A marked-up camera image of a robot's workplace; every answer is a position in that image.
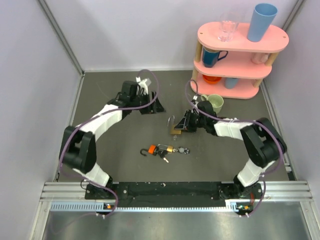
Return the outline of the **large brass padlock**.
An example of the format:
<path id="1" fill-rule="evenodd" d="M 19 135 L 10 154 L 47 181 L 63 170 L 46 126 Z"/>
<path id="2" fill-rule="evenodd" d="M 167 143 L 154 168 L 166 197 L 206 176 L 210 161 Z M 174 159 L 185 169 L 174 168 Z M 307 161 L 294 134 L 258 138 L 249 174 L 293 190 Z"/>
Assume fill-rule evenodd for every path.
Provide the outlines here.
<path id="1" fill-rule="evenodd" d="M 169 134 L 172 136 L 178 136 L 181 135 L 182 131 L 179 129 L 175 129 L 175 116 L 171 115 L 167 120 L 167 127 L 169 128 Z"/>

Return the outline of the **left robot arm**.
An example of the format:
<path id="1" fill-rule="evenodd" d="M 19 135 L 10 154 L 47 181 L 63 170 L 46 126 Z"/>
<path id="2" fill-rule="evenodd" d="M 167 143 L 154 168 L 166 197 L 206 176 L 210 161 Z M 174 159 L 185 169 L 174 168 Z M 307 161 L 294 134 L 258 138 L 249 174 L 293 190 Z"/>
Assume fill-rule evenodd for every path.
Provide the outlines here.
<path id="1" fill-rule="evenodd" d="M 156 113 L 160 105 L 157 92 L 150 91 L 151 80 L 136 78 L 124 81 L 121 91 L 93 117 L 77 126 L 65 128 L 59 166 L 67 166 L 96 186 L 102 198 L 109 198 L 114 191 L 112 177 L 97 163 L 97 140 L 113 125 L 122 121 L 133 110 L 142 115 Z"/>

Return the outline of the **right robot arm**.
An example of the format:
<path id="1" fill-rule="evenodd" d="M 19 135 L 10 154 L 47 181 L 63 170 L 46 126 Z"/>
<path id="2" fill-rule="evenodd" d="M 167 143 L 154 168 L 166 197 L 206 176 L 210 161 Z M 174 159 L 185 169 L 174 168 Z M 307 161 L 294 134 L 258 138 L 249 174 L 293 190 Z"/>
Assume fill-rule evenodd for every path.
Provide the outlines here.
<path id="1" fill-rule="evenodd" d="M 209 101 L 192 101 L 193 108 L 185 112 L 174 127 L 194 133 L 202 128 L 216 137 L 241 140 L 248 154 L 248 161 L 234 177 L 231 187 L 223 187 L 223 199 L 245 198 L 256 186 L 259 178 L 287 152 L 287 145 L 268 118 L 241 121 L 237 118 L 219 118 Z"/>

